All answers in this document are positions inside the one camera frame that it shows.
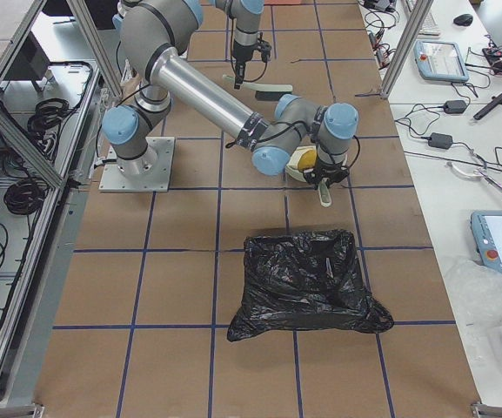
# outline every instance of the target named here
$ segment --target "white table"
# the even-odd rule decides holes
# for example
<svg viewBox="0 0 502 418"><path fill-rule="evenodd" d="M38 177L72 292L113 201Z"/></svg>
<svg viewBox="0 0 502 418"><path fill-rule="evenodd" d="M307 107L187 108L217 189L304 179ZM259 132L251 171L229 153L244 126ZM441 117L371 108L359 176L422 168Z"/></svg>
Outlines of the white table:
<svg viewBox="0 0 502 418"><path fill-rule="evenodd" d="M395 28L386 31L383 41L392 48L397 46L407 18L401 0L398 0L397 6L401 21ZM466 28L454 25L453 18L464 13L473 15L472 25ZM470 46L477 53L486 46L487 32L467 0L434 0L432 14L442 30L440 40L456 42L464 57ZM389 24L392 20L385 18L385 21ZM469 56L467 62L487 65L483 57L473 55ZM470 82L485 85L485 77L476 73L470 74ZM472 105L465 114L458 116L443 114L442 118L431 126L428 133L436 131L452 135L455 141L465 142L484 158L494 160L494 147L502 146L502 106L478 122L472 119L472 115L482 109L493 95L502 92L502 77L491 77L491 81L489 89L478 89L478 98L469 94L472 97ZM462 88L461 92L466 94L468 90ZM425 81L418 74L411 52L410 59L407 60L389 98L393 116L395 118L404 116L416 103L442 105L450 99L460 99L460 97L449 84ZM422 130L432 118L433 115L427 112L418 112L414 116L413 126ZM470 160L464 146L455 145L448 151L436 150L430 148L426 141L412 138L407 129L400 125L398 132L406 151ZM408 156L407 162L441 273L445 275L457 262L458 257L480 260L469 225L471 213L475 210L502 210L502 194L486 182L462 179L446 166L445 161ZM460 167L465 171L473 169L469 165ZM502 183L502 173L491 172L491 175ZM487 405L502 407L502 370L488 339L466 332L465 327L459 324L458 328L481 401Z"/></svg>

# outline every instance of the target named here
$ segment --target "power adapter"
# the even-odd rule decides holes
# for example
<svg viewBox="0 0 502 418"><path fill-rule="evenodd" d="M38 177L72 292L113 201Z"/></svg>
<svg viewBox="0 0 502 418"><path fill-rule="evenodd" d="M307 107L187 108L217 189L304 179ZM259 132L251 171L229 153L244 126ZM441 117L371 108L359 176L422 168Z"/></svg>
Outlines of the power adapter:
<svg viewBox="0 0 502 418"><path fill-rule="evenodd" d="M449 150L453 144L452 135L445 135L444 133L433 132L429 137L423 137L423 139L428 140L428 146L442 150Z"/></svg>
<svg viewBox="0 0 502 418"><path fill-rule="evenodd" d="M443 109L449 115L460 115L467 109L467 103L463 100L448 100Z"/></svg>

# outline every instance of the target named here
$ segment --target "trash bag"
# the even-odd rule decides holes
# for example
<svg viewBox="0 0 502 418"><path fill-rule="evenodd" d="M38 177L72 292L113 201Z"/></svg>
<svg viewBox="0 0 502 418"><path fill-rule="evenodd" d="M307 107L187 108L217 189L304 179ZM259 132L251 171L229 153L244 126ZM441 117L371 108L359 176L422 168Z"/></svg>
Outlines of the trash bag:
<svg viewBox="0 0 502 418"><path fill-rule="evenodd" d="M244 291L227 339L272 329L382 333L390 313L365 288L353 234L304 232L244 242Z"/></svg>

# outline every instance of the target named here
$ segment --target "industrial robot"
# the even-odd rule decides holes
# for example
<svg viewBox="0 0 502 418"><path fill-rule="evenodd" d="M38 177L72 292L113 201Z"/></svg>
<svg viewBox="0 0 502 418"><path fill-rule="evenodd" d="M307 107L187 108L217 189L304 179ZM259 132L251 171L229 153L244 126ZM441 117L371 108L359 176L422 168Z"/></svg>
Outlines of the industrial robot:
<svg viewBox="0 0 502 418"><path fill-rule="evenodd" d="M259 32L264 0L209 1L236 25L231 53L238 88L254 53L268 55L269 45ZM170 112L173 95L234 137L235 145L250 150L252 163L265 175L280 174L309 136L317 157L304 172L306 181L318 188L346 177L346 154L358 125L353 106L324 106L287 94L271 123L180 57L203 22L199 0L121 0L118 11L125 55L143 78L133 104L109 109L103 120L124 176L144 176L156 164L159 156L146 137Z"/></svg>

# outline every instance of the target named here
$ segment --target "yellow object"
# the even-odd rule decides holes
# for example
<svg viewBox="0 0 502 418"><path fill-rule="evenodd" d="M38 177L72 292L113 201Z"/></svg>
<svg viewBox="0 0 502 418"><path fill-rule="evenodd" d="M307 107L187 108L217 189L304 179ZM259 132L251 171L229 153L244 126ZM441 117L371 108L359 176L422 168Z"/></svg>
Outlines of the yellow object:
<svg viewBox="0 0 502 418"><path fill-rule="evenodd" d="M317 162L316 150L309 150L301 156L301 159L297 163L297 169L300 172L304 172L305 170L308 170L309 168L313 168L314 165L316 164L316 162Z"/></svg>

